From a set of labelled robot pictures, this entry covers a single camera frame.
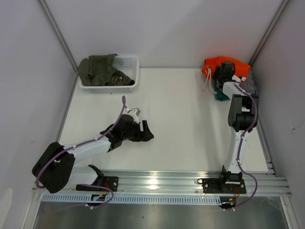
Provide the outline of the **orange shorts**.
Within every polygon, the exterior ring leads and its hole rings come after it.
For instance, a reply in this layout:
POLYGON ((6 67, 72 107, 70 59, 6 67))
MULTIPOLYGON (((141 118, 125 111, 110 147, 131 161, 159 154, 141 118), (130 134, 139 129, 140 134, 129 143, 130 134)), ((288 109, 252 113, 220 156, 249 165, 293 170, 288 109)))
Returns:
POLYGON ((252 69, 250 65, 232 57, 218 56, 218 57, 205 59, 203 63, 202 74, 206 77, 206 82, 203 87, 205 87, 206 83, 209 83, 209 87, 214 94, 216 94, 216 92, 214 91, 213 75, 216 67, 219 65, 230 66, 229 82, 233 81, 232 76, 234 74, 236 76, 244 76, 247 78, 248 72, 252 69))

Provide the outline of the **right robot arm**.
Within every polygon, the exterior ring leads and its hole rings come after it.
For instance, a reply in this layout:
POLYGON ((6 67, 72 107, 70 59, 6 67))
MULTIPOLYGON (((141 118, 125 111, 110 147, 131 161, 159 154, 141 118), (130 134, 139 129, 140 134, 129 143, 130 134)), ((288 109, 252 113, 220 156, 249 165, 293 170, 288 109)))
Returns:
POLYGON ((231 141, 227 159, 218 178, 218 188, 222 192, 240 189, 245 193, 242 168, 247 140, 256 128, 258 121, 259 97, 247 91, 244 77, 238 77, 233 62, 224 61, 216 67, 213 79, 216 88, 230 101, 228 125, 231 128, 231 141))

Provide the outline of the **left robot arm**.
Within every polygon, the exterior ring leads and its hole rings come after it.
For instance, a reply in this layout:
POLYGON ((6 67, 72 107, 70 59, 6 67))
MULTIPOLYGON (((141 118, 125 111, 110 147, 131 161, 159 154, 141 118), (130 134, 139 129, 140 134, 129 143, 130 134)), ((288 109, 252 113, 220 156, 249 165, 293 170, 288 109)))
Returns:
POLYGON ((31 172, 36 177, 37 187, 51 194, 68 186, 75 186, 77 191, 110 191, 109 181, 97 166, 77 167, 76 164, 97 154, 109 153, 125 140, 148 142, 153 138, 147 121, 136 122, 131 115, 123 114, 94 139, 73 146, 49 144, 31 172))

